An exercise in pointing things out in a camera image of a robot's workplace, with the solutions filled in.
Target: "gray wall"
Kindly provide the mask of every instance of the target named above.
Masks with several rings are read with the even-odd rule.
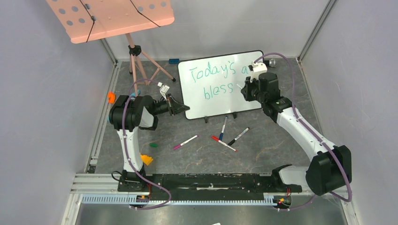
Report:
[[[398,2],[340,0],[304,58],[326,137],[352,151],[362,223],[396,224]]]
[[[171,0],[172,24],[132,33],[151,57],[199,58],[261,49],[298,56],[328,0]],[[107,39],[128,59],[124,35]]]
[[[0,1],[0,224],[59,224],[111,75],[44,0]]]

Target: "orange object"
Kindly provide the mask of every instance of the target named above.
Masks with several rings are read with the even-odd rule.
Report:
[[[108,102],[113,104],[115,103],[116,95],[113,92],[108,93]]]

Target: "blue object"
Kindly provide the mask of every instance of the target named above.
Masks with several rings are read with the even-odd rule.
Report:
[[[179,63],[180,62],[180,59],[169,59],[168,60],[168,63],[169,64],[177,64],[177,63]]]
[[[133,92],[133,93],[130,95],[130,97],[131,97],[131,96],[134,96],[134,97],[136,97],[136,93],[135,93],[135,92]]]

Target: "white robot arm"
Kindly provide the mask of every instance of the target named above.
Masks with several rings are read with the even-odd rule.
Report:
[[[253,74],[246,78],[245,86],[241,89],[245,100],[260,102],[263,112],[289,132],[311,161],[310,166],[284,165],[277,168],[279,182],[310,187],[317,195],[344,186],[343,175],[325,146],[336,155],[351,182],[350,150],[344,145],[337,147],[323,137],[301,116],[288,98],[280,95],[277,75],[267,72],[264,63],[252,63],[249,68]]]

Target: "purple marker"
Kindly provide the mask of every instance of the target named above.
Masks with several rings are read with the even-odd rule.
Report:
[[[183,143],[181,143],[181,144],[179,144],[179,145],[176,145],[176,146],[173,148],[173,150],[176,150],[176,149],[178,149],[179,147],[181,147],[181,146],[187,144],[188,142],[190,142],[191,140],[195,139],[195,138],[198,137],[198,136],[199,136],[199,135],[195,135],[195,136],[191,137],[190,139],[186,140],[185,142],[183,142]]]

